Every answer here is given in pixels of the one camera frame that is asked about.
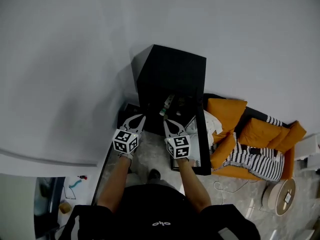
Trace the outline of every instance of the black shirt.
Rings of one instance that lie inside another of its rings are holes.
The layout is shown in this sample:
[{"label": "black shirt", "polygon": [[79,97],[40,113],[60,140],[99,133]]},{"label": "black shirt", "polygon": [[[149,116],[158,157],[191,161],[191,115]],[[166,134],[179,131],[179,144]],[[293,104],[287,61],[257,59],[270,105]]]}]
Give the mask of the black shirt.
[{"label": "black shirt", "polygon": [[79,240],[207,237],[224,239],[220,231],[230,230],[238,239],[260,239],[256,226],[232,204],[212,205],[196,213],[186,197],[159,184],[126,187],[119,208],[113,214],[103,206],[77,205],[65,226],[61,240],[69,239],[74,218],[79,215]]}]

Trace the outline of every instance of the sofa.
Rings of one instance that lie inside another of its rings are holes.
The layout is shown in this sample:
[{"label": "sofa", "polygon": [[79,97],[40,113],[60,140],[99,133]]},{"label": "sofa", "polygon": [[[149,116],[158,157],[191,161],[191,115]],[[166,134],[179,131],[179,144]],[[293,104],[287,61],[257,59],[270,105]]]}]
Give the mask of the sofa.
[{"label": "sofa", "polygon": [[284,164],[282,164],[281,175],[275,180],[292,178],[295,158],[294,144],[306,134],[299,122],[285,124],[248,107],[246,101],[226,99],[212,93],[203,95],[203,108],[222,123],[223,129],[222,133],[213,134],[216,148],[212,148],[210,154],[212,174],[247,180],[262,180],[259,174],[247,167],[228,165],[227,161],[232,152],[241,145],[241,147],[249,146],[248,150],[259,151],[267,148],[269,151],[272,150],[274,155],[279,154],[283,158]]}]

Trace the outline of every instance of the orange pillow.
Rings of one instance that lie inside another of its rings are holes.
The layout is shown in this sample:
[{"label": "orange pillow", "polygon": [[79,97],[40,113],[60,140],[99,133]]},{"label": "orange pillow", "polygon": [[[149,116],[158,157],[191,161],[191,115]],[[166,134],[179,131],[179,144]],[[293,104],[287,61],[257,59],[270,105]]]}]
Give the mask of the orange pillow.
[{"label": "orange pillow", "polygon": [[276,146],[278,146],[284,140],[284,138],[287,136],[287,134],[290,131],[290,129],[284,128],[282,126],[280,128],[281,128],[280,134],[269,142],[267,148],[275,149]]},{"label": "orange pillow", "polygon": [[209,98],[206,110],[222,124],[222,132],[213,134],[214,143],[232,133],[244,113],[247,101],[224,98]]},{"label": "orange pillow", "polygon": [[266,148],[271,140],[281,132],[279,126],[251,118],[243,128],[239,143],[255,148]]},{"label": "orange pillow", "polygon": [[300,125],[298,121],[295,121],[290,126],[289,133],[285,136],[283,141],[276,146],[276,150],[279,150],[283,154],[291,149],[296,143],[302,140],[307,131]]},{"label": "orange pillow", "polygon": [[214,153],[210,156],[210,161],[214,169],[219,168],[223,164],[235,146],[236,141],[234,135],[229,133],[225,140],[221,142]]}]

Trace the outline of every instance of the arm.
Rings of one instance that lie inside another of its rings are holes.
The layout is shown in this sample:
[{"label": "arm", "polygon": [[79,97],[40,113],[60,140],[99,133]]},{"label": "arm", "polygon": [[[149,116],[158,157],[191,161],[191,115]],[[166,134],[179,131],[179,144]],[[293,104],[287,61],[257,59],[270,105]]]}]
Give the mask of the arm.
[{"label": "arm", "polygon": [[129,158],[125,156],[119,157],[119,161],[113,169],[98,199],[98,206],[104,206],[111,212],[116,212],[125,190],[130,164],[131,160]]},{"label": "arm", "polygon": [[211,199],[205,187],[199,181],[187,159],[177,159],[186,198],[194,209],[200,213],[211,206]]}]

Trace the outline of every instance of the cable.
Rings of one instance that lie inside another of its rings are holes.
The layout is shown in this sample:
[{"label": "cable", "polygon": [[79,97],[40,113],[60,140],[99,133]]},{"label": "cable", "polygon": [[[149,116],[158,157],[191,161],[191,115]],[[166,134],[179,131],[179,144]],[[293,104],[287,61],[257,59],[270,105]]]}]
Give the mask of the cable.
[{"label": "cable", "polygon": [[[256,181],[254,181],[254,182],[250,182],[250,181],[248,180],[246,183],[244,183],[240,188],[238,188],[238,189],[237,189],[236,191],[234,191],[234,192],[226,191],[226,190],[222,189],[222,184],[220,183],[220,181],[215,181],[215,182],[213,183],[213,187],[214,187],[215,190],[220,191],[221,196],[222,196],[222,204],[221,204],[221,205],[223,205],[225,199],[224,199],[224,195],[222,194],[222,191],[223,191],[223,192],[227,192],[227,193],[229,193],[229,194],[235,194],[235,193],[237,193],[240,189],[242,189],[247,183],[253,184],[253,183],[256,183],[256,182],[258,182],[258,181],[259,181],[259,180],[256,180]],[[215,186],[216,183],[219,183],[219,184],[220,184],[220,188],[216,188],[216,186]]]},{"label": "cable", "polygon": [[63,186],[63,191],[64,191],[64,197],[65,197],[65,199],[76,200],[77,198],[76,198],[76,195],[75,195],[74,191],[73,191],[70,187],[69,187],[69,189],[72,191],[74,198],[69,198],[69,197],[66,196],[66,189],[65,189],[65,186]]}]

